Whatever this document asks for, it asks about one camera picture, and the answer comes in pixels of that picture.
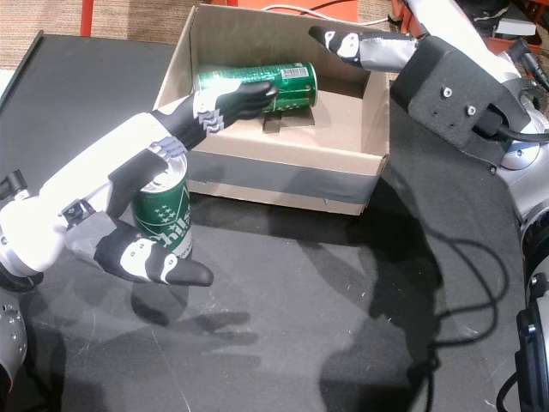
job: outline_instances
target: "can label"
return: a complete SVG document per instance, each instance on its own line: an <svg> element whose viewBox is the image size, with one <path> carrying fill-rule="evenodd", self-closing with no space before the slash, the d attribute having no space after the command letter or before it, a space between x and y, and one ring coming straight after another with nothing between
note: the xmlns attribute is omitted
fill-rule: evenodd
<svg viewBox="0 0 549 412"><path fill-rule="evenodd" d="M198 74L198 87L214 88L224 79L242 83L271 81L278 89L276 99L264 112L285 111L314 106L317 103L317 74L310 63L277 64L274 66L216 70Z"/></svg>
<svg viewBox="0 0 549 412"><path fill-rule="evenodd" d="M180 258L187 258L192 250L192 233L186 161L182 178L172 169L167 174L168 177L162 178L164 185L172 186L174 179L180 181L164 191L161 187L151 191L151 183L138 192L131 203L134 223L150 239L158 241Z"/></svg>

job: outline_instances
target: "cable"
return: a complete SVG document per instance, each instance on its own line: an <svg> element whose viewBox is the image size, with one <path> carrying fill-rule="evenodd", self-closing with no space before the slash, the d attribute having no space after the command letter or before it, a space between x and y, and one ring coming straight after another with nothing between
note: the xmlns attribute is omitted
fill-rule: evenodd
<svg viewBox="0 0 549 412"><path fill-rule="evenodd" d="M322 3L322 4L318 4L317 6L315 7L311 7L309 10L320 10L320 9L324 9L325 7L328 7L328 6L333 6L335 4L339 4L339 3L346 3L346 2L352 2L354 0L332 0L331 2L327 2L327 3Z"/></svg>
<svg viewBox="0 0 549 412"><path fill-rule="evenodd" d="M517 133L516 131L511 130L509 127L503 124L498 127L497 134L501 137L512 140L519 140L521 142L540 144L549 142L549 133Z"/></svg>
<svg viewBox="0 0 549 412"><path fill-rule="evenodd" d="M516 373L513 373L511 376L509 376L509 379L505 381L504 385L499 390L498 397L496 398L496 409L498 410L498 412L507 412L507 409L505 408L505 405L504 405L504 401L510 389L513 387L515 383L516 383Z"/></svg>
<svg viewBox="0 0 549 412"><path fill-rule="evenodd" d="M322 13L318 13L318 12L316 12L314 10L311 10L311 9L305 9L305 8L299 7L299 6L292 6L290 4L272 4L270 6L263 7L262 11L269 11L271 9L288 9L288 10L293 10L293 11L300 11L302 13L306 13L307 15L314 15L315 17L319 17L319 18L324 19L324 20L337 21L339 23L356 24L358 26L373 26L374 24L384 23L388 20L388 18L385 17L384 19L374 20L374 21L364 21L364 22L345 21L345 20L339 20L339 19L335 19L333 17L329 17L328 15L323 15Z"/></svg>

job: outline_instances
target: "can lid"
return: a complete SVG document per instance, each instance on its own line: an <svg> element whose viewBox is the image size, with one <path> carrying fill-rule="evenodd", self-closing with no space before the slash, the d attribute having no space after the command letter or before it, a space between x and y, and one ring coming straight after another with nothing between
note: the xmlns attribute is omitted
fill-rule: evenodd
<svg viewBox="0 0 549 412"><path fill-rule="evenodd" d="M142 191L145 193L169 191L183 180L187 173L187 159L184 155L172 158L167 163L168 168L156 175L152 181L142 188Z"/></svg>

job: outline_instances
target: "robotic finger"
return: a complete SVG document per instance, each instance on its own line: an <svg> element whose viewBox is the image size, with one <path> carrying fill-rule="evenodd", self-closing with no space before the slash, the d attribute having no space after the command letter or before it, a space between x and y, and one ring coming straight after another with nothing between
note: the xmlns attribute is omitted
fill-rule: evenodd
<svg viewBox="0 0 549 412"><path fill-rule="evenodd" d="M72 227L65 243L78 258L126 281L180 286L210 286L214 281L203 264L177 257L105 212Z"/></svg>

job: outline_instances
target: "gray tape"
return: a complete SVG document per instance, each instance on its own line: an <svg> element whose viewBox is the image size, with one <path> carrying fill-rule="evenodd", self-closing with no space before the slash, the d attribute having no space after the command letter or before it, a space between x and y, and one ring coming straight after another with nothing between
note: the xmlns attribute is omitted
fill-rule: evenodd
<svg viewBox="0 0 549 412"><path fill-rule="evenodd" d="M277 191L344 203L365 204L377 176L333 172L239 157L190 151L189 179Z"/></svg>
<svg viewBox="0 0 549 412"><path fill-rule="evenodd" d="M103 270L94 261L95 250L100 240L116 228L116 225L105 212L94 213L67 232L65 245L83 262Z"/></svg>
<svg viewBox="0 0 549 412"><path fill-rule="evenodd" d="M415 53L418 42L414 38L373 36L360 41L360 63L365 70L399 73Z"/></svg>

